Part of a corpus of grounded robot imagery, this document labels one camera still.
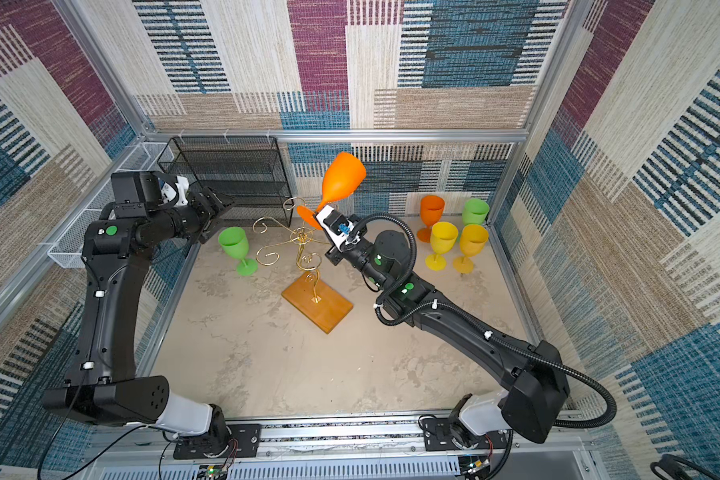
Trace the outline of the green wine glass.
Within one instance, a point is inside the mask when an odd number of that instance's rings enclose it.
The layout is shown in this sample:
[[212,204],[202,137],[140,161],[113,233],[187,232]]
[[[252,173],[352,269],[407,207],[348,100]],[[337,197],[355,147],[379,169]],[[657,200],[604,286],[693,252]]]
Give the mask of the green wine glass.
[[484,225],[490,213],[490,205],[482,199],[468,199],[462,210],[462,222],[467,225]]
[[225,228],[219,234],[218,241],[224,252],[238,261],[236,271],[240,276],[251,276],[258,270],[258,263],[248,257],[250,246],[243,228]]

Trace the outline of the gold wire wine glass rack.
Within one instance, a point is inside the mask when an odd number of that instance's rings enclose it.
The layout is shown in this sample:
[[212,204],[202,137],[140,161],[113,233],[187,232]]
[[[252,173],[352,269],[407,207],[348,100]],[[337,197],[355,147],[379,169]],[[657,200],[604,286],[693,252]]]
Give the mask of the gold wire wine glass rack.
[[283,242],[259,248],[255,254],[257,263],[261,266],[274,266],[280,260],[282,247],[295,246],[295,265],[301,275],[282,292],[282,297],[323,333],[330,334],[351,312],[353,304],[322,279],[322,257],[309,250],[310,247],[326,242],[317,239],[317,230],[306,220],[296,227],[291,227],[272,216],[263,216],[254,221],[252,230],[255,234],[263,235],[271,225],[284,229],[288,237]]

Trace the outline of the orange back wine glass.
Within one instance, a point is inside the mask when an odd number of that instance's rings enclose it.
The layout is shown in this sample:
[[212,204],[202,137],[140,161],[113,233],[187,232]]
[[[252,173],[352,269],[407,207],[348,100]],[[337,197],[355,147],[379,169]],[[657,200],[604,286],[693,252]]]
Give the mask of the orange back wine glass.
[[326,206],[350,197],[367,176],[363,163],[354,155],[341,152],[327,169],[322,182],[321,202],[317,211],[304,205],[296,207],[296,213],[314,229],[321,229],[316,215]]

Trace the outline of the orange wine glass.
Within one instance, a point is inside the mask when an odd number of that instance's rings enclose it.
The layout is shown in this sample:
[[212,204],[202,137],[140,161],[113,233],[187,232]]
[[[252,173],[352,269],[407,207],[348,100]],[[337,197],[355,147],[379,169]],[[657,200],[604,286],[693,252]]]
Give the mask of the orange wine glass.
[[367,176],[363,163],[354,155],[341,152],[327,169],[322,182],[321,202],[317,211],[304,205],[296,207],[296,213],[314,229],[321,229],[316,215],[326,206],[350,197]]
[[432,227],[442,218],[445,204],[445,200],[437,195],[427,195],[421,199],[420,218],[424,226],[417,232],[421,242],[430,242]]

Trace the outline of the orange front wine glass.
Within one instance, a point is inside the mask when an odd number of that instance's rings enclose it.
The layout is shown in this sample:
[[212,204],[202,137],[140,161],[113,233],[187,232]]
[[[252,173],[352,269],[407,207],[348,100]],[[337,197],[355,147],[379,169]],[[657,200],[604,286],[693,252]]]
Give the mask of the orange front wine glass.
[[420,218],[424,226],[417,232],[421,242],[430,242],[432,227],[442,218],[445,204],[445,200],[437,195],[427,195],[421,199]]

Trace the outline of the yellow back wine glass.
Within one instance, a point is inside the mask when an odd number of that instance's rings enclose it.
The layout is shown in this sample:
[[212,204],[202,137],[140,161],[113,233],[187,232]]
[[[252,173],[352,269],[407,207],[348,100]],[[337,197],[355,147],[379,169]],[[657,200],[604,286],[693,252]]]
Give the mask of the yellow back wine glass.
[[441,221],[432,226],[430,245],[433,253],[425,259],[430,270],[441,271],[446,268],[445,254],[453,249],[458,236],[458,227],[450,222]]

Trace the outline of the yellow wine glass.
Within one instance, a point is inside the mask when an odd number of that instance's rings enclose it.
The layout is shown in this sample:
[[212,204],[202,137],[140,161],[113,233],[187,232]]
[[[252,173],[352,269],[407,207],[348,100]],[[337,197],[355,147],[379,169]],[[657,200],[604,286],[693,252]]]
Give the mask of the yellow wine glass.
[[430,270],[441,271],[446,268],[445,254],[453,249],[458,236],[458,227],[450,222],[441,221],[432,226],[430,245],[433,253],[425,259]]
[[474,270],[473,258],[483,251],[489,238],[488,230],[482,225],[466,225],[459,242],[461,256],[454,260],[454,268],[462,274],[472,272]]

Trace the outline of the yellow front wine glass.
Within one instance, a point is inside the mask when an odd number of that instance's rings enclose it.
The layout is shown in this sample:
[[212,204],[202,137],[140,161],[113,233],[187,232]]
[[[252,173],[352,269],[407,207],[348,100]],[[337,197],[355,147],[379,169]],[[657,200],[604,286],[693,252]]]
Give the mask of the yellow front wine glass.
[[489,238],[488,230],[482,225],[466,225],[459,242],[461,256],[454,260],[454,268],[462,274],[472,272],[474,270],[473,258],[483,251]]

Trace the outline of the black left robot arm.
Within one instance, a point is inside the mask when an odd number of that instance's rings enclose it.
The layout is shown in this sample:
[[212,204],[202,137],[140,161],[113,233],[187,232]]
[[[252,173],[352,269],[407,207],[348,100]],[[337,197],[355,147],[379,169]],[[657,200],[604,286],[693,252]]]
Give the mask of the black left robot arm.
[[231,442],[222,409],[173,392],[163,376],[137,376],[135,333],[160,245],[206,242],[235,200],[159,171],[116,172],[111,186],[113,201],[84,234],[87,287],[72,364],[62,386],[44,392],[42,406],[81,423],[155,427],[201,457],[219,456]]

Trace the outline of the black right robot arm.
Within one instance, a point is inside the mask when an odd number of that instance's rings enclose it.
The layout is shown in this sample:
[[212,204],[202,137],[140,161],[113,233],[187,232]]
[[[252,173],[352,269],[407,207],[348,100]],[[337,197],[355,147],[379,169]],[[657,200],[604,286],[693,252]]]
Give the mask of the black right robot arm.
[[559,351],[546,341],[528,343],[490,327],[451,302],[413,269],[417,250],[405,232],[386,230],[373,241],[359,238],[332,246],[333,264],[347,261],[379,290],[374,305],[386,326],[407,324],[450,344],[487,371],[498,394],[467,394],[453,408],[449,423],[466,448],[489,432],[510,430],[544,443],[570,394]]

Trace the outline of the black mesh shelf rack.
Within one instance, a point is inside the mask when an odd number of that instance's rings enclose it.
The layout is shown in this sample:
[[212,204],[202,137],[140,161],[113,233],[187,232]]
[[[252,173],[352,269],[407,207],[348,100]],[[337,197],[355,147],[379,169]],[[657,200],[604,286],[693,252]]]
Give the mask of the black mesh shelf rack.
[[157,159],[167,174],[232,197],[222,218],[230,227],[250,227],[262,217],[289,226],[285,208],[293,196],[278,143],[266,136],[171,138]]

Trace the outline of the white mesh wall basket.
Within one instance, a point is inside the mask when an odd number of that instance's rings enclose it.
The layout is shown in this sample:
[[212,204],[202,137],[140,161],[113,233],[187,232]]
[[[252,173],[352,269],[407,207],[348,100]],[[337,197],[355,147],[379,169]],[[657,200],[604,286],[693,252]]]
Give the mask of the white mesh wall basket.
[[127,147],[103,178],[95,183],[81,204],[73,209],[62,223],[60,231],[53,235],[47,251],[49,259],[63,269],[83,269],[85,232],[90,223],[99,219],[104,207],[115,201],[112,174],[155,168],[164,146],[164,142],[138,142]]

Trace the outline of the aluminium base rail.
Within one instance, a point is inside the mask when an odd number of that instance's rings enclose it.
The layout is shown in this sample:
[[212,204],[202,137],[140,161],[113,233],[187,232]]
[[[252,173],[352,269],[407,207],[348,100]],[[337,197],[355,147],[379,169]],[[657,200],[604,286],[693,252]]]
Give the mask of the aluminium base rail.
[[85,479],[605,479],[585,432],[556,429],[543,444],[493,432],[475,449],[450,444],[444,411],[233,419],[239,451],[178,459],[166,436],[139,430],[124,440],[97,433],[88,450],[112,448]]

